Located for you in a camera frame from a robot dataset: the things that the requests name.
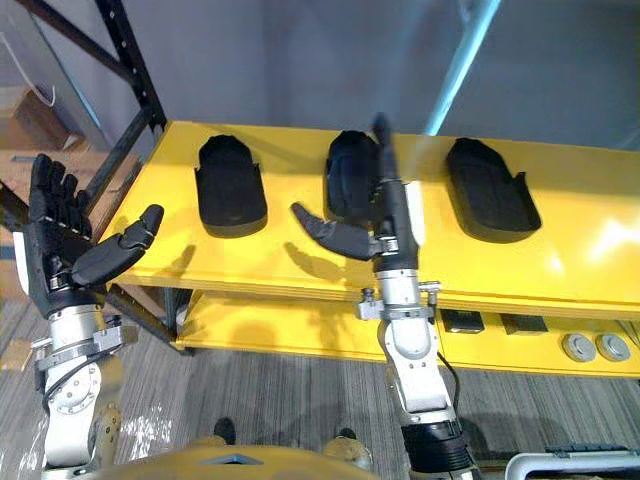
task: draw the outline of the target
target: yellow table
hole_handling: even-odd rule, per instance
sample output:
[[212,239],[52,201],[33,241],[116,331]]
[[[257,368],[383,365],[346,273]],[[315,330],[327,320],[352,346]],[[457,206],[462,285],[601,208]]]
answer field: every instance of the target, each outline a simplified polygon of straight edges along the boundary
[[[195,292],[178,346],[231,348],[384,362],[377,320],[358,320],[346,302]],[[640,377],[640,350],[611,320],[546,317],[548,333],[507,335],[498,314],[482,314],[478,334],[446,332],[436,318],[440,351],[457,367],[610,377]],[[622,337],[631,352],[624,362],[600,354],[578,363],[562,350],[567,333],[595,343],[600,333]]]
[[[312,242],[289,205],[323,210],[322,172],[338,132],[172,122],[105,236],[149,203],[165,208],[157,240],[120,283],[353,300],[374,284],[371,266]],[[232,134],[261,164],[269,222],[240,239],[204,230],[194,167],[211,136]],[[597,148],[486,140],[512,173],[527,172],[543,227],[512,244],[461,230],[445,186],[453,138],[396,135],[406,181],[423,186],[426,245],[422,280],[440,280],[443,307],[571,318],[640,319],[640,154]]]

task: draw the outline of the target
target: black shoe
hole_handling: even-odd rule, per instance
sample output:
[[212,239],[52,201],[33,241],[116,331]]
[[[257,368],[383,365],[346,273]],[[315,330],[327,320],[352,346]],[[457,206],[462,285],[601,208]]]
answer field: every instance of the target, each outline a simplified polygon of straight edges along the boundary
[[236,427],[229,417],[219,418],[213,427],[213,434],[222,437],[227,445],[236,444]]

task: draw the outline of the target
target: round knob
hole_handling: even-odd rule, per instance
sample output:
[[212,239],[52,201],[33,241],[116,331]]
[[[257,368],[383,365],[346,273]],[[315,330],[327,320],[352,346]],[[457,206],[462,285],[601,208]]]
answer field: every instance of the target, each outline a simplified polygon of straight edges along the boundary
[[605,333],[596,338],[596,346],[600,355],[612,362],[623,362],[631,356],[624,340],[613,333]]
[[364,302],[373,302],[374,300],[374,290],[373,288],[363,288],[362,289],[362,301]]
[[564,352],[576,362],[590,362],[596,358],[596,347],[580,333],[571,333],[562,339]]

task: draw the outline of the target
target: gray carpet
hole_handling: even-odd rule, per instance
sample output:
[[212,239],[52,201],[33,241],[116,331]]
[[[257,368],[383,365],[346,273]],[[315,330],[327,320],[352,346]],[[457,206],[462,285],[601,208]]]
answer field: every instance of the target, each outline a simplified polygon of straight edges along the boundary
[[[46,334],[33,307],[3,305],[0,354],[11,338]],[[229,416],[239,443],[312,450],[349,426],[370,448],[382,478],[407,478],[380,364],[213,350],[187,358],[146,333],[121,356],[127,379],[119,463],[183,446],[210,434],[219,417]],[[443,374],[449,382],[448,372]],[[459,413],[479,459],[568,442],[640,446],[636,380],[459,374]],[[45,429],[32,363],[22,374],[0,372],[1,479],[39,478]]]

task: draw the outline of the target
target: lower shelf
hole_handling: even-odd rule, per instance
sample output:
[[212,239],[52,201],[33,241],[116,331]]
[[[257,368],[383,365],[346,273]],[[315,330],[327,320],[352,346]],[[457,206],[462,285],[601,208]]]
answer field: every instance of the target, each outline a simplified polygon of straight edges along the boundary
[[[483,313],[485,330],[450,333],[437,318],[440,351],[458,367],[532,373],[640,376],[640,350],[613,320],[545,317],[549,332],[507,335],[496,313]],[[177,344],[384,362],[377,340],[379,321],[355,317],[346,302],[194,292]],[[622,337],[631,358],[611,362],[597,355],[588,363],[566,356],[561,342],[579,332],[595,340],[599,333]]]

